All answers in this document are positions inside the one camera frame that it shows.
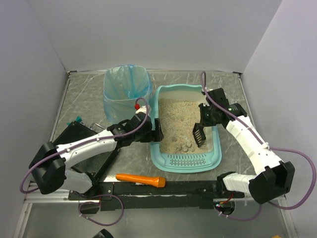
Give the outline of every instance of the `orange handle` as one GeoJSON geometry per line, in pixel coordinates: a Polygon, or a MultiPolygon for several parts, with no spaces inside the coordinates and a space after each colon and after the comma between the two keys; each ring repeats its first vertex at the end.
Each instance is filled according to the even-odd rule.
{"type": "Polygon", "coordinates": [[[164,187],[165,178],[163,177],[148,177],[140,175],[127,175],[127,174],[117,174],[115,176],[117,180],[128,181],[128,182],[139,182],[143,184],[152,185],[154,187],[164,187]]]}

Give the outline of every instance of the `blue plastic bag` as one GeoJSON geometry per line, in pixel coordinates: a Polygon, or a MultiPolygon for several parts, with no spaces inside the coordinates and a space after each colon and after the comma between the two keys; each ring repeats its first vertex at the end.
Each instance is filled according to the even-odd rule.
{"type": "Polygon", "coordinates": [[[104,78],[104,112],[107,120],[118,123],[135,115],[135,100],[149,101],[152,84],[148,71],[137,65],[123,65],[106,71],[104,78]]]}

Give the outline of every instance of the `teal litter box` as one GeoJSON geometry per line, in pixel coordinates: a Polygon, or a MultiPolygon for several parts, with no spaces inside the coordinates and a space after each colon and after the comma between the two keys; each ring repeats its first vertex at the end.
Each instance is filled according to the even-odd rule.
{"type": "MultiPolygon", "coordinates": [[[[152,111],[150,117],[155,126],[154,118],[159,118],[159,99],[174,99],[182,101],[205,103],[205,96],[199,85],[174,84],[160,86],[150,99],[152,111]]],[[[160,170],[173,173],[199,173],[216,168],[221,161],[221,147],[216,126],[205,128],[206,141],[209,143],[209,152],[200,154],[167,154],[160,152],[159,142],[151,142],[151,159],[160,170]]]]}

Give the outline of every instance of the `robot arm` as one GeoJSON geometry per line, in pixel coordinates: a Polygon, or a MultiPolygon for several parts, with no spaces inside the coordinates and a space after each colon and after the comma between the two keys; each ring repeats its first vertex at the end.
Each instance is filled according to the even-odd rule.
{"type": "Polygon", "coordinates": [[[250,194],[256,202],[263,204],[290,191],[295,168],[291,162],[284,163],[267,143],[260,144],[252,135],[251,129],[264,141],[251,124],[250,118],[240,104],[229,104],[222,88],[208,91],[209,96],[227,111],[242,120],[248,127],[242,125],[225,112],[214,106],[208,99],[208,104],[200,104],[201,121],[196,123],[193,135],[200,147],[206,136],[203,128],[206,126],[222,126],[234,136],[250,159],[256,175],[241,175],[228,172],[217,178],[218,189],[221,191],[239,191],[250,194]]]}
{"type": "Polygon", "coordinates": [[[48,142],[42,145],[29,168],[49,155],[56,152],[61,153],[32,171],[41,193],[49,194],[59,188],[85,193],[97,182],[90,174],[75,172],[70,169],[71,167],[97,154],[129,146],[134,141],[161,141],[163,134],[159,119],[155,119],[156,128],[152,130],[150,117],[147,117],[143,126],[136,132],[128,134],[140,126],[145,116],[146,109],[141,107],[131,120],[127,119],[118,124],[113,124],[94,136],[69,144],[54,146],[52,142],[48,142]]]}

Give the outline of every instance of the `white wall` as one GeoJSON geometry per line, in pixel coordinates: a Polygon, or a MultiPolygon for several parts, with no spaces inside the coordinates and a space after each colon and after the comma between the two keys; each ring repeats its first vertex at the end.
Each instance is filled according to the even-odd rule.
{"type": "MultiPolygon", "coordinates": [[[[242,75],[257,128],[276,147],[298,149],[317,165],[317,1],[284,0],[242,75]]],[[[307,191],[304,158],[279,153],[296,167],[289,204],[307,191]]],[[[317,189],[292,215],[299,237],[317,236],[317,189]]]]}
{"type": "Polygon", "coordinates": [[[19,183],[50,137],[66,71],[25,0],[0,2],[0,237],[12,237],[19,183]]]}
{"type": "Polygon", "coordinates": [[[66,70],[243,72],[281,0],[28,0],[66,70]]]}

